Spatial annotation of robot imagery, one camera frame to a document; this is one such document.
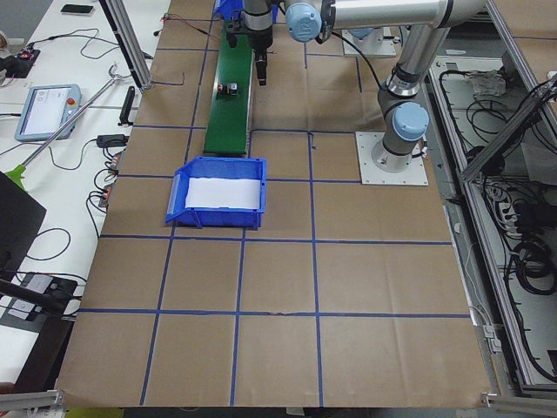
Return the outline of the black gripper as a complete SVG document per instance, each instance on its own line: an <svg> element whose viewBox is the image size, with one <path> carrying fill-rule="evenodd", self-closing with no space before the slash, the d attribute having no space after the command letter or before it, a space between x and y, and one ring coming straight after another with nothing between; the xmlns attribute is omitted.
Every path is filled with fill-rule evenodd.
<svg viewBox="0 0 557 418"><path fill-rule="evenodd" d="M267 83L267 53L272 45L272 3L266 0L244 0L242 12L248 32L248 43L254 50L258 84Z"/></svg>

